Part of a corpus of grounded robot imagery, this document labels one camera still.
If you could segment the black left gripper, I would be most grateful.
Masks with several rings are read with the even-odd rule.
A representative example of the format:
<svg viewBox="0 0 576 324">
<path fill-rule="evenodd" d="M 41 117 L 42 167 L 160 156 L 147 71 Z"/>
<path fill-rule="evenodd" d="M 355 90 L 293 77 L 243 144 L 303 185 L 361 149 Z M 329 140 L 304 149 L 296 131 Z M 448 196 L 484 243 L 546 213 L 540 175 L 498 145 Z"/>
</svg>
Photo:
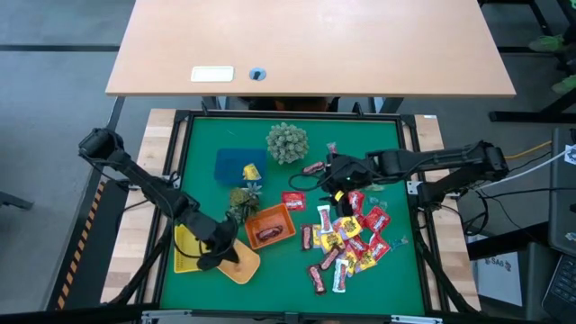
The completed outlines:
<svg viewBox="0 0 576 324">
<path fill-rule="evenodd" d="M 239 255 L 233 247 L 238 231 L 239 225 L 235 219 L 226 219 L 223 222 L 194 220 L 193 234 L 211 250 L 201 253 L 196 263 L 197 267 L 201 271 L 208 271 L 219 266 L 221 260 L 238 264 Z"/>
</svg>

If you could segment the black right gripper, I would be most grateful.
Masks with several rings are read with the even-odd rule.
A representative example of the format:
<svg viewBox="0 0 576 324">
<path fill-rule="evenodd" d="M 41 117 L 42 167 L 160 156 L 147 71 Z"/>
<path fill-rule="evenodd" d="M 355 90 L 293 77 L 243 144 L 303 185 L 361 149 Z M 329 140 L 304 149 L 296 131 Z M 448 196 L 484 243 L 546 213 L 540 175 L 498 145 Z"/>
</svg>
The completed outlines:
<svg viewBox="0 0 576 324">
<path fill-rule="evenodd" d="M 319 180 L 320 188 L 328 194 L 339 191 L 348 193 L 373 182 L 374 167 L 369 159 L 335 153 L 327 155 L 327 164 Z M 338 217 L 352 217 L 356 214 L 348 198 L 345 199 L 345 209 L 343 201 L 340 200 L 336 201 L 335 210 Z"/>
</svg>

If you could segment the white candy bar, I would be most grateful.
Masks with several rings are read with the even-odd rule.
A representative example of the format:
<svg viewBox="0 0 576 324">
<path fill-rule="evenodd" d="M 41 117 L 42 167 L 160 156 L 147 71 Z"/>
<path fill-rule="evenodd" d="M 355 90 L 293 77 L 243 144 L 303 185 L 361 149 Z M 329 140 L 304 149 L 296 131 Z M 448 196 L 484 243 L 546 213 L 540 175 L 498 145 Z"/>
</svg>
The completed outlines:
<svg viewBox="0 0 576 324">
<path fill-rule="evenodd" d="M 332 291 L 334 293 L 344 293 L 346 291 L 348 261 L 338 258 L 335 263 L 334 279 Z"/>
<path fill-rule="evenodd" d="M 333 231 L 332 222 L 330 219 L 330 206 L 321 205 L 317 207 L 320 217 L 320 233 L 326 234 Z"/>
</svg>

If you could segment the spiky green succulent plant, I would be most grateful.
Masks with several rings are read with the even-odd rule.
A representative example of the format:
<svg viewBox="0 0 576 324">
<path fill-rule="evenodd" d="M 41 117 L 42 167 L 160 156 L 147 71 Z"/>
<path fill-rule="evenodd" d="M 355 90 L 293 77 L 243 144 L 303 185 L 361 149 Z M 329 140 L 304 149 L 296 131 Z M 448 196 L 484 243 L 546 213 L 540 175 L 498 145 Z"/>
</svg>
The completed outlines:
<svg viewBox="0 0 576 324">
<path fill-rule="evenodd" d="M 260 195 L 262 186 L 257 183 L 247 183 L 246 187 L 234 187 L 229 195 L 228 215 L 238 224 L 243 224 L 260 211 Z"/>
</svg>

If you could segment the blue plastic tray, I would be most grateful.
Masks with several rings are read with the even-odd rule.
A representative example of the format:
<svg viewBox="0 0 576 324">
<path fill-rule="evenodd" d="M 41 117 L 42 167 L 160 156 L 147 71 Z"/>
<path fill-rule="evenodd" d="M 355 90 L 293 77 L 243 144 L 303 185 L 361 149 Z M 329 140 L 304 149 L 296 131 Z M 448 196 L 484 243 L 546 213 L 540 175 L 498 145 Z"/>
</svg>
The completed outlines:
<svg viewBox="0 0 576 324">
<path fill-rule="evenodd" d="M 245 177 L 246 166 L 254 166 L 258 179 Z M 266 177 L 266 151 L 259 148 L 221 148 L 217 151 L 214 179 L 221 185 L 261 185 Z"/>
</svg>

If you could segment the dark chair base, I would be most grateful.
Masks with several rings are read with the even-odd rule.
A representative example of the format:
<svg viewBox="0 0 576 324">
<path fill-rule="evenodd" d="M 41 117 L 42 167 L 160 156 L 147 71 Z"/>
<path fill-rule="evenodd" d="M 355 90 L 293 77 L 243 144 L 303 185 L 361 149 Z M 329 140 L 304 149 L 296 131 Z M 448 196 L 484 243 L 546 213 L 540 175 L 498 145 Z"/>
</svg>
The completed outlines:
<svg viewBox="0 0 576 324">
<path fill-rule="evenodd" d="M 12 194 L 0 191 L 0 206 L 13 206 L 28 211 L 32 208 L 33 203 Z"/>
</svg>

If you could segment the light wooden desk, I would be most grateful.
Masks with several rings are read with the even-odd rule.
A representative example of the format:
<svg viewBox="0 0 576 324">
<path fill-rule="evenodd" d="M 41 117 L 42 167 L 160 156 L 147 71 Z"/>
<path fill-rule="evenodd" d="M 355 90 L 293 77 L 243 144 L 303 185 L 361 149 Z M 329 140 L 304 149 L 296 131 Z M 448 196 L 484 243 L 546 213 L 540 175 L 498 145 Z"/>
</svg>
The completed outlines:
<svg viewBox="0 0 576 324">
<path fill-rule="evenodd" d="M 196 66 L 233 66 L 194 83 Z M 266 78 L 249 78 L 263 68 Z M 136 0 L 108 95 L 515 94 L 476 0 Z"/>
</svg>

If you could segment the hazard-striped black floor plate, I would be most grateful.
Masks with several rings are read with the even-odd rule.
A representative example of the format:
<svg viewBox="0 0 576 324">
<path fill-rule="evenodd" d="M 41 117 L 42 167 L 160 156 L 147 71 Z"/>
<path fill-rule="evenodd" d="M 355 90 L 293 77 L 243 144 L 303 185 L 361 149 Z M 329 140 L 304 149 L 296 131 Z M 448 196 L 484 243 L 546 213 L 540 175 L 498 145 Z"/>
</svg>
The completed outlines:
<svg viewBox="0 0 576 324">
<path fill-rule="evenodd" d="M 101 182 L 89 198 L 65 246 L 49 294 L 49 311 L 94 307 L 101 302 L 117 235 L 117 212 L 126 193 L 117 184 Z"/>
</svg>

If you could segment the person's foot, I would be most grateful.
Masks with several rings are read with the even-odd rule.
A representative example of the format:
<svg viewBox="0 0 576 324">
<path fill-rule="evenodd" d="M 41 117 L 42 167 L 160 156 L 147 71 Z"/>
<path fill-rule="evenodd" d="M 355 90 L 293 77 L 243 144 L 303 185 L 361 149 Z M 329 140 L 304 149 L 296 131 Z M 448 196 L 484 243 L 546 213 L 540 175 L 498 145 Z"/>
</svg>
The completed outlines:
<svg viewBox="0 0 576 324">
<path fill-rule="evenodd" d="M 568 94 L 571 90 L 576 89 L 576 74 L 567 76 L 562 81 L 552 85 L 551 89 L 558 95 Z"/>
<path fill-rule="evenodd" d="M 565 49 L 564 38 L 562 35 L 542 36 L 532 40 L 528 47 L 534 52 L 556 53 Z"/>
</svg>

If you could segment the orange slotted plastic basket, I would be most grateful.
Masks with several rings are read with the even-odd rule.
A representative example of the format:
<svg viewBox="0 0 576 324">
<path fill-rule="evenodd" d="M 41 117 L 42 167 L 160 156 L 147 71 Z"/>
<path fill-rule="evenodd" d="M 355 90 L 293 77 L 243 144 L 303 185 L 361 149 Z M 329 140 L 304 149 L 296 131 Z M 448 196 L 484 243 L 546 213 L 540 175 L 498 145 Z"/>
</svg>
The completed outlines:
<svg viewBox="0 0 576 324">
<path fill-rule="evenodd" d="M 262 242 L 256 238 L 256 234 L 261 230 L 282 225 L 283 232 L 276 238 Z M 281 240 L 293 237 L 296 234 L 296 228 L 293 219 L 283 203 L 258 212 L 254 217 L 248 218 L 245 222 L 245 231 L 249 245 L 252 249 L 260 249 Z"/>
</svg>

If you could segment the black table leg frame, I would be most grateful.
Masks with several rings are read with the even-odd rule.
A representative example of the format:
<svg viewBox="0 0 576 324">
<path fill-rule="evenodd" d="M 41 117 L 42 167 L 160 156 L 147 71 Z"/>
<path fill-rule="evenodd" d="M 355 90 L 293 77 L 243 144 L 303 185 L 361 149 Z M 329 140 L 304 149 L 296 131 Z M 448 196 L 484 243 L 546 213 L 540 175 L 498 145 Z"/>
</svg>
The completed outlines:
<svg viewBox="0 0 576 324">
<path fill-rule="evenodd" d="M 545 36 L 552 36 L 553 31 L 545 19 L 536 0 L 477 0 L 479 7 L 490 5 L 527 5 L 538 26 Z M 576 23 L 576 3 L 572 0 L 554 0 L 569 23 Z M 568 58 L 567 54 L 553 54 L 558 64 L 557 69 L 567 76 L 576 73 L 576 57 Z M 576 89 L 563 94 L 554 102 L 537 112 L 492 111 L 489 118 L 492 122 L 525 122 L 525 123 L 575 123 L 576 112 L 566 112 L 576 106 Z"/>
</svg>

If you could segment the aluminium profile bar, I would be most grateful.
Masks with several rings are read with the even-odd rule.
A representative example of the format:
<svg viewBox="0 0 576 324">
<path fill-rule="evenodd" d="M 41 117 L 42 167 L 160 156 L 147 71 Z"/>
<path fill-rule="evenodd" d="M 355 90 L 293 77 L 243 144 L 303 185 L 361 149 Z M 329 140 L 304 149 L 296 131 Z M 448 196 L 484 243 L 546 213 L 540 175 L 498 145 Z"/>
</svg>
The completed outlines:
<svg viewBox="0 0 576 324">
<path fill-rule="evenodd" d="M 141 324 L 158 324 L 159 320 L 191 317 L 192 310 L 146 310 L 141 314 Z"/>
<path fill-rule="evenodd" d="M 440 318 L 391 315 L 391 324 L 444 324 Z"/>
</svg>

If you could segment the tan oval plastic bin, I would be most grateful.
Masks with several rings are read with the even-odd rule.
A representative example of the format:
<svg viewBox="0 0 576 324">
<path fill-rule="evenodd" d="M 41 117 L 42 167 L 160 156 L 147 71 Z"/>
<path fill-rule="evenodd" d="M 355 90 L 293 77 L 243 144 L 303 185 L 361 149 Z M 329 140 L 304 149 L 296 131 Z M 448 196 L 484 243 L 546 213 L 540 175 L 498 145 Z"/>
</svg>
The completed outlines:
<svg viewBox="0 0 576 324">
<path fill-rule="evenodd" d="M 260 256 L 238 239 L 233 247 L 238 255 L 238 262 L 222 260 L 217 268 L 236 284 L 246 284 L 259 268 Z"/>
</svg>

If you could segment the round pale green succulent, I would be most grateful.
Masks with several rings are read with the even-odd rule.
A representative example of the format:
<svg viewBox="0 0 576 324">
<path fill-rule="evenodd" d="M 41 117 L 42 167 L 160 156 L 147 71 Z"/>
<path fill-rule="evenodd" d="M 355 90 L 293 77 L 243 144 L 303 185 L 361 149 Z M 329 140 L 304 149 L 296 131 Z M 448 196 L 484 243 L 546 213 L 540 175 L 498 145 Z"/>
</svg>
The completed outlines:
<svg viewBox="0 0 576 324">
<path fill-rule="evenodd" d="M 265 139 L 267 151 L 279 165 L 305 158 L 310 149 L 307 132 L 286 122 L 273 125 Z"/>
</svg>

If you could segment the yellow slotted plastic basket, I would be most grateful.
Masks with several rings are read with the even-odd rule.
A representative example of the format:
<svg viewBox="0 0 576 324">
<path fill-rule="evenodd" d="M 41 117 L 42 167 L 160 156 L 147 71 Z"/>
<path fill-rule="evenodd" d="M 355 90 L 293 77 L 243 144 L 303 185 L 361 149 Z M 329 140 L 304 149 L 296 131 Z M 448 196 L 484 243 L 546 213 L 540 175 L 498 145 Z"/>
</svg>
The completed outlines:
<svg viewBox="0 0 576 324">
<path fill-rule="evenodd" d="M 176 274 L 198 272 L 197 260 L 202 252 L 211 250 L 184 224 L 174 227 L 174 272 Z"/>
</svg>

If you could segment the white rectangular desk plate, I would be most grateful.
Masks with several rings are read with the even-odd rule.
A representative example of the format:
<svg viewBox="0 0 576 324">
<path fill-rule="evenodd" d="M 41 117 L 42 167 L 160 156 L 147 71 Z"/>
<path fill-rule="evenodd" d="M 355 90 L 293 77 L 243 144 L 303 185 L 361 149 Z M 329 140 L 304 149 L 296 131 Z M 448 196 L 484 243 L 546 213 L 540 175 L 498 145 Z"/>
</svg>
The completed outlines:
<svg viewBox="0 0 576 324">
<path fill-rule="evenodd" d="M 194 83 L 229 83 L 234 79 L 233 66 L 196 66 L 190 80 Z"/>
</svg>

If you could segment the grey computer case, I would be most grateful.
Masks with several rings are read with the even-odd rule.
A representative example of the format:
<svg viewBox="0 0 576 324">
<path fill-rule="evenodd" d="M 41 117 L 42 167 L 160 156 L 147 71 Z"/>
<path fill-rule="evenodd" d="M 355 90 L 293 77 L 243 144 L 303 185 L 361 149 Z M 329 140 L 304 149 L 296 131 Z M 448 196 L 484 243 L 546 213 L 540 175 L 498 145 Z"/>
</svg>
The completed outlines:
<svg viewBox="0 0 576 324">
<path fill-rule="evenodd" d="M 576 257 L 576 129 L 553 131 L 549 244 Z"/>
</svg>

